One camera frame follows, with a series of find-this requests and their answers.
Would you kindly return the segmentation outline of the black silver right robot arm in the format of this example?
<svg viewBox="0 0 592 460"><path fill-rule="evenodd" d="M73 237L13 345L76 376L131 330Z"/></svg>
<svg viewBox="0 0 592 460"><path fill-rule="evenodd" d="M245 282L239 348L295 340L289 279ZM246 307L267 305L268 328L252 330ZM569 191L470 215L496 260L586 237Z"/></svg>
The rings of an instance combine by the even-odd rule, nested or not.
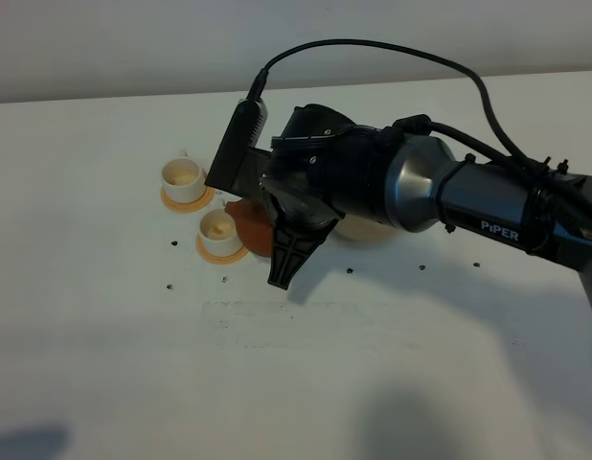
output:
<svg viewBox="0 0 592 460"><path fill-rule="evenodd" d="M260 178L273 221L268 281L287 288L340 219L412 233L462 228L580 275L592 308L592 176L532 172L424 115L383 129L296 108Z"/></svg>

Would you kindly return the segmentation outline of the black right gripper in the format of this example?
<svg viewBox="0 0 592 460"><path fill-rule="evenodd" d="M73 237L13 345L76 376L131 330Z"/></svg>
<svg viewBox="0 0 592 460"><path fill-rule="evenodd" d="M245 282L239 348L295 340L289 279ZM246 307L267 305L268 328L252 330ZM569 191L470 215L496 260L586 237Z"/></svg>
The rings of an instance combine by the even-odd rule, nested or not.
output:
<svg viewBox="0 0 592 460"><path fill-rule="evenodd" d="M358 125L320 104L294 109L271 141L261 185L274 229L267 283L287 290L347 215L388 225L390 128Z"/></svg>

